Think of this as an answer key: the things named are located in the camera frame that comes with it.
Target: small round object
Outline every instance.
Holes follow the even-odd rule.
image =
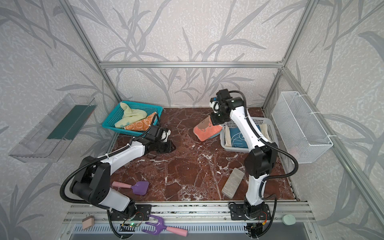
[[[293,225],[296,223],[296,218],[292,214],[283,216],[282,221],[285,225]]]

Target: pink handle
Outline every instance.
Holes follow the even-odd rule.
[[[131,188],[132,185],[122,183],[122,182],[113,182],[112,187],[123,187],[123,188]]]
[[[188,230],[177,228],[177,227],[167,227],[167,231],[173,232],[175,234],[186,237],[188,235]]]

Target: blue towel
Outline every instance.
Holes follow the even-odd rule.
[[[248,148],[243,134],[240,132],[240,129],[238,127],[229,128],[229,133],[231,134],[232,147]]]

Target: aluminum frame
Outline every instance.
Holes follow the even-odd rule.
[[[280,68],[282,62],[181,62],[181,61],[105,61],[100,66],[106,68]]]
[[[302,97],[307,102],[308,106],[313,112],[319,112],[317,107],[313,104],[312,100],[306,95],[305,90],[298,83],[295,76],[291,73],[288,68],[282,70],[283,78],[287,80],[289,85],[294,91],[298,91],[302,94]],[[320,124],[323,126],[324,130],[329,135],[336,135],[330,125],[327,123],[326,119],[321,113],[317,113],[317,119]],[[333,138],[333,148],[334,154],[337,159],[344,167],[345,171],[348,173],[352,179],[355,186],[359,189],[362,197],[367,202],[368,206],[372,209],[372,212],[377,217],[380,224],[384,227],[384,200],[378,193],[378,191],[373,187],[368,177],[363,173],[361,168],[357,165],[356,161],[353,159],[345,145],[341,142],[338,137]]]
[[[287,49],[287,51],[284,55],[284,58],[282,60],[283,61],[282,68],[287,65],[289,59],[291,58],[291,56],[293,54],[293,50],[295,49],[296,45],[300,41],[300,38],[303,35],[305,27],[307,26],[308,22],[310,21],[311,16],[312,16],[314,9],[315,9],[318,2],[319,2],[319,0],[308,0],[307,5],[305,6],[305,9],[304,9],[303,15],[301,16],[300,22],[297,25],[296,31],[292,37],[291,43],[289,44],[288,49]],[[280,77],[281,77],[281,72],[280,72],[281,69],[279,69],[277,75],[275,76],[273,84],[272,84],[272,86],[268,92],[268,95],[265,98],[265,101],[264,101],[264,104],[262,107],[263,109],[266,108],[268,102],[271,100],[273,92],[275,91],[277,85],[279,84]]]
[[[273,201],[266,201],[270,210],[273,210]],[[252,223],[258,220],[238,220],[232,221],[230,218],[230,210],[228,208],[229,201],[199,201],[199,202],[139,202],[140,204],[151,204],[151,213],[163,217],[170,223]],[[314,229],[312,226],[317,225],[313,216],[309,203],[292,202],[290,200],[279,200],[277,203],[274,222],[282,222],[282,217],[286,214],[295,216],[297,222],[304,222],[308,229]],[[56,240],[69,239],[73,227],[82,220],[93,215],[95,223],[108,223],[106,211],[92,205],[73,204],[71,205],[59,231]],[[137,223],[139,221],[126,221],[126,223]]]
[[[61,6],[61,9],[63,10],[63,13],[68,18],[70,24],[74,28],[75,32],[79,36],[81,42],[83,43],[85,49],[89,53],[94,65],[96,66],[97,70],[99,71],[100,75],[104,79],[105,83],[107,84],[108,88],[111,90],[113,96],[116,98],[118,102],[121,102],[121,97],[119,96],[118,92],[116,91],[115,86],[113,85],[112,81],[110,80],[107,73],[100,67],[100,61],[99,58],[96,55],[96,52],[91,46],[91,42],[88,40],[87,35],[85,34],[85,31],[83,30],[78,18],[76,17],[76,14],[74,13],[70,3],[68,0],[58,0]]]

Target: gray plastic basket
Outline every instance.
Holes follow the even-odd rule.
[[[269,118],[258,118],[258,117],[251,117],[251,118],[256,125],[267,124],[267,126],[268,126],[267,131],[268,131],[268,135],[271,139],[271,142],[276,142],[277,146],[279,146],[279,143],[278,143],[277,137],[276,137],[275,128],[273,127],[272,121]],[[229,128],[237,127],[236,123],[232,120],[224,123],[223,125],[224,126],[226,125]],[[248,148],[225,146],[224,145],[224,131],[223,130],[220,132],[220,144],[228,152],[249,152]]]

